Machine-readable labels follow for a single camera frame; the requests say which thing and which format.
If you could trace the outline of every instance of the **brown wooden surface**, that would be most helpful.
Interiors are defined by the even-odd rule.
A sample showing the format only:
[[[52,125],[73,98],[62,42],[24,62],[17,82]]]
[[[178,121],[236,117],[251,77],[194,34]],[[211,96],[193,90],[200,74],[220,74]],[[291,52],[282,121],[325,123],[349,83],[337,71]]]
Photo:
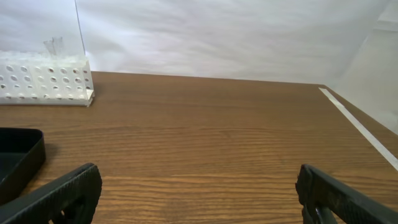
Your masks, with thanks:
[[[303,163],[398,210],[397,172],[318,85],[93,79],[89,108],[0,106],[1,126],[45,133],[47,161],[27,192],[98,165],[103,191],[93,223],[301,223],[294,183]],[[342,102],[398,154],[395,134]]]

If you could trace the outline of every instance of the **white sheet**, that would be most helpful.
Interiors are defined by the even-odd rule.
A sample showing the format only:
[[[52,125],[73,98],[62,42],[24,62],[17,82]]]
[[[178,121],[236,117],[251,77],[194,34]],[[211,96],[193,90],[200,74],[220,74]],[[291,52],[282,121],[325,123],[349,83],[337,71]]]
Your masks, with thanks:
[[[74,0],[0,2],[0,50],[47,52],[52,37],[63,37],[65,55],[84,54]]]
[[[93,70],[334,83],[387,0],[77,0]]]

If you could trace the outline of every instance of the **wood grain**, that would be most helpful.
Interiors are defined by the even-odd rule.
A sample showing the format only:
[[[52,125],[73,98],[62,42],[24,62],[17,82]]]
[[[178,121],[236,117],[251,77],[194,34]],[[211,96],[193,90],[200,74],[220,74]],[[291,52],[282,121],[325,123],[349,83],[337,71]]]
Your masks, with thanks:
[[[398,210],[396,170],[319,85],[93,79],[89,108],[0,107],[1,126],[45,133],[47,161],[26,192],[86,162],[98,165],[103,192],[93,223],[301,223],[294,183],[304,163]],[[396,135],[339,100],[398,153]]]

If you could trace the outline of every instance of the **white line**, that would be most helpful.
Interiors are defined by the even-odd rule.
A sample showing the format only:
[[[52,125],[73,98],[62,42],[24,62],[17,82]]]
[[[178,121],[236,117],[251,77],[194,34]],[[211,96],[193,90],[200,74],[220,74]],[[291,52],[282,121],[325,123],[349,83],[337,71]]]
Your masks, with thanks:
[[[387,161],[398,170],[398,159],[384,147],[327,89],[319,88],[329,100],[346,116],[356,129],[375,147]]]

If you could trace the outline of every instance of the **wooden table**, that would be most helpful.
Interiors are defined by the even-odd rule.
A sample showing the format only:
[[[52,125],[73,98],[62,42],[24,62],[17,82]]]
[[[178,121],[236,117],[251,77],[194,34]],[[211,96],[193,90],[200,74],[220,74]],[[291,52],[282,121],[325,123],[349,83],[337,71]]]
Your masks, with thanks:
[[[47,161],[27,192],[98,165],[103,191],[93,223],[301,223],[294,183],[304,163],[398,210],[397,171],[319,85],[93,79],[89,108],[0,106],[1,126],[45,133]],[[395,134],[338,99],[398,155]]]

